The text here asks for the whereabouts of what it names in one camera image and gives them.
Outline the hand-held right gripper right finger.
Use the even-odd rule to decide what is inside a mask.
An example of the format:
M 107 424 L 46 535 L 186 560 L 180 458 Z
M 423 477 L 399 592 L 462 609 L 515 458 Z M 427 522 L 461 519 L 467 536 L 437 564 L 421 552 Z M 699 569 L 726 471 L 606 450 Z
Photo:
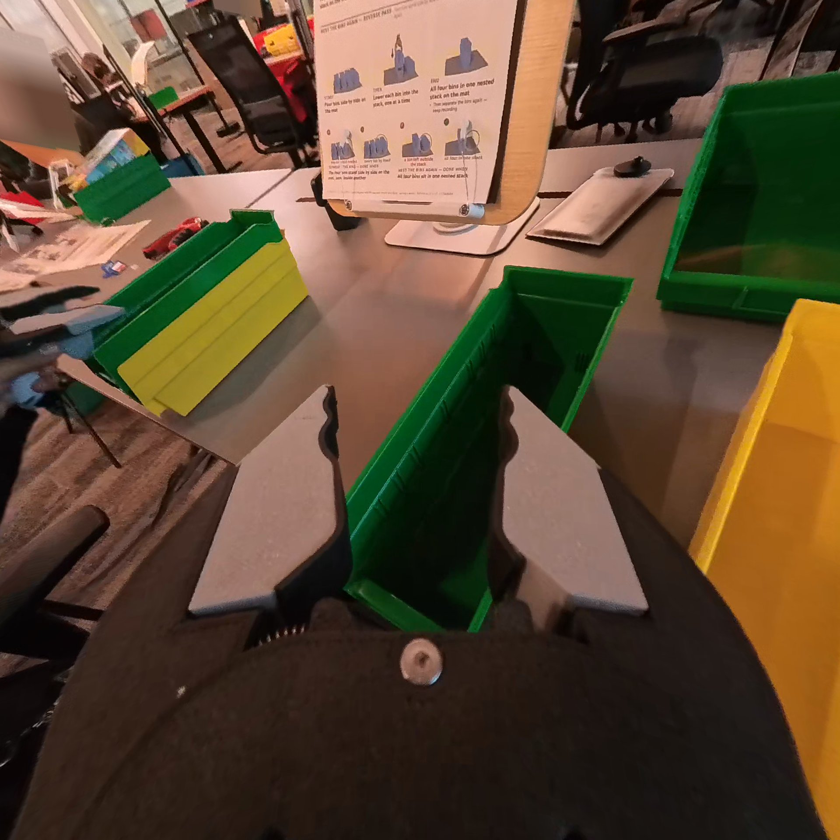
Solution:
M 518 388 L 500 394 L 489 515 L 489 588 L 553 632 L 580 609 L 640 617 L 648 600 L 602 472 Z

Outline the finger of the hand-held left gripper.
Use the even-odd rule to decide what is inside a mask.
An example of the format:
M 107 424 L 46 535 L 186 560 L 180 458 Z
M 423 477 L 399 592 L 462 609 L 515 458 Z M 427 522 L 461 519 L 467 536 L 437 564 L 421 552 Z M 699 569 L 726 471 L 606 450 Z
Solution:
M 93 354 L 93 333 L 126 314 L 122 307 L 94 305 L 20 318 L 2 328 L 1 358 L 9 359 L 52 347 L 85 361 Z
M 27 287 L 1 296 L 1 315 L 37 316 L 56 307 L 62 308 L 70 300 L 88 298 L 98 294 L 99 287 Z

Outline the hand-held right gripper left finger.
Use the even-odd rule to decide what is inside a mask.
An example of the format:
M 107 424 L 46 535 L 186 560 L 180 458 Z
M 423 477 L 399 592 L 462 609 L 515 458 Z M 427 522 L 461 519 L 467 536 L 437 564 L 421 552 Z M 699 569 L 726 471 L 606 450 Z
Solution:
M 240 463 L 191 615 L 311 615 L 352 571 L 338 401 L 321 385 Z

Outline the narrow green bin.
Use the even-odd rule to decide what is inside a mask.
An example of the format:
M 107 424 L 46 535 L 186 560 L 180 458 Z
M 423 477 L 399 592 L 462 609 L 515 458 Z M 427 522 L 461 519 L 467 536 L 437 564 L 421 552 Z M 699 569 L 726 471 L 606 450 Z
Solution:
M 122 316 L 93 331 L 93 352 L 83 361 L 92 375 L 135 401 L 119 367 L 177 317 L 200 301 L 247 258 L 284 240 L 273 212 L 234 209 L 212 222 L 104 302 Z
M 481 629 L 503 387 L 518 388 L 567 432 L 633 283 L 504 268 L 347 496 L 345 590 L 375 624 L 421 634 Z

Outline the narrow yellow bin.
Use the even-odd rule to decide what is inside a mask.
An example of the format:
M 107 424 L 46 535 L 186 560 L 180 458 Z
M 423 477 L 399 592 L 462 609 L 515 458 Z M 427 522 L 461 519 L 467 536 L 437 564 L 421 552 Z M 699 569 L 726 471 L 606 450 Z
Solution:
M 307 297 L 287 240 L 269 242 L 119 364 L 117 373 L 153 414 L 184 417 Z

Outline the green storage bin with books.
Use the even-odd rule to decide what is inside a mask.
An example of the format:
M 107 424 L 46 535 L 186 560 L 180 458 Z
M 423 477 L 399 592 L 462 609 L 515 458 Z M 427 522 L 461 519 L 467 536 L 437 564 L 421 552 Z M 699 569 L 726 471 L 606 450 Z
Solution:
M 88 221 L 117 222 L 169 190 L 171 185 L 156 159 L 147 154 L 76 191 L 73 199 Z

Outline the red and black tool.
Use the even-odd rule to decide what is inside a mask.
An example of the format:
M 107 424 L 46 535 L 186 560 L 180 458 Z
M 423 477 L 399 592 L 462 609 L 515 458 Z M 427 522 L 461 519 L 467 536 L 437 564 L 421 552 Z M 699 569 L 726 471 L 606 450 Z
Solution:
M 156 261 L 176 250 L 189 238 L 201 232 L 209 225 L 206 219 L 201 217 L 189 217 L 179 225 L 172 228 L 155 241 L 143 248 L 143 257 L 147 260 Z

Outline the colourful book box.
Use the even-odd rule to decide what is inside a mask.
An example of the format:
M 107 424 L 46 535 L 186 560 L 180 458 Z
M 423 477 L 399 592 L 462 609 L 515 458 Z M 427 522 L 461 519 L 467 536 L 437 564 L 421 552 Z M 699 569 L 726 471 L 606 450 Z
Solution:
M 85 154 L 77 173 L 84 183 L 101 180 L 108 173 L 151 154 L 150 147 L 131 128 L 112 129 Z

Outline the wooden office desk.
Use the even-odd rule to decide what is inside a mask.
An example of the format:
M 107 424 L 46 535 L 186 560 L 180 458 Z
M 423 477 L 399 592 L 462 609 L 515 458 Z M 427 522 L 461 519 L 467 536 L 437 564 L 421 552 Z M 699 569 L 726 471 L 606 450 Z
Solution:
M 177 95 L 173 101 L 167 102 L 160 108 L 139 88 L 132 89 L 132 96 L 138 103 L 140 109 L 142 109 L 144 115 L 143 120 L 152 123 L 157 130 L 163 132 L 169 138 L 179 155 L 185 155 L 186 152 L 171 131 L 169 124 L 166 122 L 167 119 L 182 119 L 185 122 L 216 174 L 229 174 L 242 169 L 242 161 L 237 161 L 231 165 L 223 163 L 213 143 L 197 120 L 196 114 L 199 111 L 211 109 L 218 116 L 223 131 L 226 131 L 227 134 L 232 136 L 239 136 L 243 133 L 238 122 L 229 122 L 226 120 L 224 112 L 218 105 L 214 92 L 210 87 L 202 86 L 186 91 Z

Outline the black cup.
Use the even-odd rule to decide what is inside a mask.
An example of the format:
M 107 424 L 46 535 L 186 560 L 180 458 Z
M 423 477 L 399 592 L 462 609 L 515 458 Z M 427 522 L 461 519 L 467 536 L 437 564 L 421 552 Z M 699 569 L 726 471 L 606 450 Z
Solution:
M 337 232 L 348 232 L 351 230 L 355 230 L 358 226 L 361 225 L 363 219 L 354 216 L 345 216 L 339 212 L 337 212 L 332 205 L 330 204 L 329 200 L 323 198 L 322 194 L 315 195 L 316 203 L 324 209 L 326 214 L 329 217 L 329 221 L 333 229 Z

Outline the white stand base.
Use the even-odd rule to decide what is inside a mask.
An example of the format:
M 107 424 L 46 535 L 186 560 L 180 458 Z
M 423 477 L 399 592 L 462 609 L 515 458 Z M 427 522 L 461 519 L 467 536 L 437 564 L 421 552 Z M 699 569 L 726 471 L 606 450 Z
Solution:
M 492 257 L 506 250 L 540 206 L 535 197 L 515 220 L 500 226 L 402 220 L 385 236 L 385 244 L 457 256 Z

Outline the yellow crate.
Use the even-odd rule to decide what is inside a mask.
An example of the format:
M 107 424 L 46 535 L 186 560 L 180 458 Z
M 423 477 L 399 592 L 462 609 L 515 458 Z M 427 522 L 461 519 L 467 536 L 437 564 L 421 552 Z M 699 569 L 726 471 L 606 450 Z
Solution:
M 293 24 L 282 24 L 261 33 L 260 50 L 272 58 L 290 58 L 303 55 L 303 48 Z

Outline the large green bin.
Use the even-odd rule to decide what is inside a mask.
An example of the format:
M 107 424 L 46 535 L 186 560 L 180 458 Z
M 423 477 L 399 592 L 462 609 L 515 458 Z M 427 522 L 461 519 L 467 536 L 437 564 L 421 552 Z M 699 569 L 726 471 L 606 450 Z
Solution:
M 664 310 L 783 322 L 839 302 L 839 75 L 722 93 L 682 190 Z

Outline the printed instruction sheet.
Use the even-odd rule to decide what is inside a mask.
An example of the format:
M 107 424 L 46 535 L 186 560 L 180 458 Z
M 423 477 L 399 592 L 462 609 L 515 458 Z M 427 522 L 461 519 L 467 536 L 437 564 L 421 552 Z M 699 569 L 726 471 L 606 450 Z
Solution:
M 484 205 L 524 2 L 314 3 L 322 195 Z

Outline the wooden display board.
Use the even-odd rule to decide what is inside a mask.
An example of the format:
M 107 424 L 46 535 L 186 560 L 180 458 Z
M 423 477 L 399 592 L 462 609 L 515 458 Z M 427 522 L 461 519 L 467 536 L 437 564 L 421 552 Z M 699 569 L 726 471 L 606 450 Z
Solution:
M 497 168 L 486 204 L 458 212 L 446 206 L 386 203 L 358 213 L 329 201 L 345 216 L 420 222 L 502 225 L 523 214 L 543 177 L 575 2 L 527 1 L 515 35 Z

